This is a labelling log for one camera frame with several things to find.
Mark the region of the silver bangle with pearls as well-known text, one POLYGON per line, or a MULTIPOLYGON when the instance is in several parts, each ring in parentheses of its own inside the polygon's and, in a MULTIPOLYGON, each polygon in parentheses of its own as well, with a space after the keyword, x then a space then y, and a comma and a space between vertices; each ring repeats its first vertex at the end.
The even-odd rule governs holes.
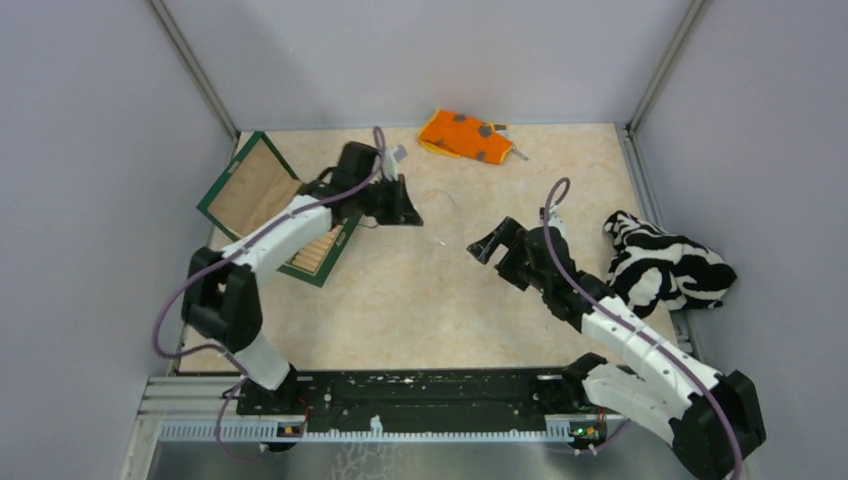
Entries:
POLYGON ((461 243, 463 212, 449 192, 426 190, 418 207, 424 220, 423 237, 428 243, 438 247, 455 247, 461 243))

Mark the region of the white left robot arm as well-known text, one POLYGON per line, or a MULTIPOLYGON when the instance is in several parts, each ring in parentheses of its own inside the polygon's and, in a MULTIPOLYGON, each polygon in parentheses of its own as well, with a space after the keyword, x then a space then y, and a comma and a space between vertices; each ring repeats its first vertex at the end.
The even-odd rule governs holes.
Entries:
POLYGON ((182 320, 226 354, 277 414, 297 406, 300 388, 295 367, 262 332, 259 288, 310 242, 359 215, 380 226, 424 224, 380 128, 372 144, 346 143, 335 166, 256 230, 220 251, 200 248, 190 260, 182 320))

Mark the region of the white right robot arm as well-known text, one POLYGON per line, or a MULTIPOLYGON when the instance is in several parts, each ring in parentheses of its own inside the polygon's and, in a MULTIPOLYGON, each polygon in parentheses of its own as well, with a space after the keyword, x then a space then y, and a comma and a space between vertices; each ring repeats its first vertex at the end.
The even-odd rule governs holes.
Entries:
POLYGON ((758 393, 739 370, 724 374, 683 352, 637 317, 597 276, 577 268, 559 229, 527 229, 506 217, 467 252, 509 284, 540 293, 557 319, 615 352, 622 364, 586 354, 571 364, 563 398, 625 415, 662 439, 697 479, 738 479, 766 440, 758 393))

